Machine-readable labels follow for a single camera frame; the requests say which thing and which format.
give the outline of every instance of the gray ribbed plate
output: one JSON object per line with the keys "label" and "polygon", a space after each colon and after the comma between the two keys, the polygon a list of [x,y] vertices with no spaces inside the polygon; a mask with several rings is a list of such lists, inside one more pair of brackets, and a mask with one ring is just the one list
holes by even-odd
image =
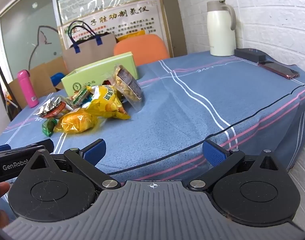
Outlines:
{"label": "gray ribbed plate", "polygon": [[120,189],[104,190],[91,208],[71,219],[18,218],[4,230],[15,240],[287,240],[302,234],[289,223],[237,224],[222,216],[205,193],[189,191],[180,181],[127,181]]}

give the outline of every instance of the blue gripper pad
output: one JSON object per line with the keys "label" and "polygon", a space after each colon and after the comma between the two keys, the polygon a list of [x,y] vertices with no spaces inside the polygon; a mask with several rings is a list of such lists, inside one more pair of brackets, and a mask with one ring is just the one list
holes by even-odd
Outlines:
{"label": "blue gripper pad", "polygon": [[205,158],[214,167],[224,161],[230,155],[227,150],[210,140],[204,141],[202,145],[202,152]]}
{"label": "blue gripper pad", "polygon": [[106,154],[106,143],[103,139],[98,139],[80,150],[79,154],[93,166],[96,166]]}
{"label": "blue gripper pad", "polygon": [[8,144],[0,145],[0,152],[11,150],[11,147]]}

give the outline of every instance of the metal screw head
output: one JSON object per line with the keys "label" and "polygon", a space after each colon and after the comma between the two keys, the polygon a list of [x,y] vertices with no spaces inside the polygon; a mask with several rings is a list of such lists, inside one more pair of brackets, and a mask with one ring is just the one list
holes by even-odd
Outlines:
{"label": "metal screw head", "polygon": [[195,179],[195,180],[190,182],[190,186],[192,186],[194,188],[201,188],[201,187],[206,186],[206,183],[202,180]]}
{"label": "metal screw head", "polygon": [[107,179],[105,180],[102,185],[106,188],[110,188],[110,187],[115,187],[118,185],[118,182],[116,182],[115,180],[113,179]]}

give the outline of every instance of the navy bag handle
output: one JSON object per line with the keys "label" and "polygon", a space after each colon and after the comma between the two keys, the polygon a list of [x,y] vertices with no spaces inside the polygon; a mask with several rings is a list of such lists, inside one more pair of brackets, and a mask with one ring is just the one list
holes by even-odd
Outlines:
{"label": "navy bag handle", "polygon": [[[73,27],[71,28],[72,24],[75,23],[75,22],[81,22],[81,23],[83,23],[84,25],[86,25],[86,26],[88,27],[88,29],[87,29],[86,27],[84,27],[83,25],[75,25],[75,26],[73,26]],[[73,22],[69,25],[69,27],[68,27],[68,36],[69,36],[69,38],[70,38],[70,40],[71,40],[71,42],[72,42],[72,44],[73,44],[73,47],[74,47],[74,49],[75,49],[76,54],[80,52],[80,48],[79,48],[78,44],[75,42],[75,40],[72,38],[71,32],[72,32],[72,30],[73,30],[74,28],[77,28],[77,27],[80,27],[80,28],[82,28],[82,29],[88,31],[93,37],[96,37],[97,45],[98,45],[98,46],[99,46],[99,45],[102,45],[101,37],[100,37],[98,34],[96,34],[96,33],[92,30],[92,28],[91,28],[87,23],[85,23],[85,22],[83,22],[83,21],[73,21]]]}

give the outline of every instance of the pink thermos bottle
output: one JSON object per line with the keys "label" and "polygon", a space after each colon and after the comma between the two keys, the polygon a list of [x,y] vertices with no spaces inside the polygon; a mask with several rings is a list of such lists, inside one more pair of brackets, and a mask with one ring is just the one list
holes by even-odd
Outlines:
{"label": "pink thermos bottle", "polygon": [[19,85],[26,98],[28,106],[30,108],[35,107],[39,104],[38,98],[33,90],[32,84],[30,82],[30,74],[27,70],[22,70],[17,74]]}

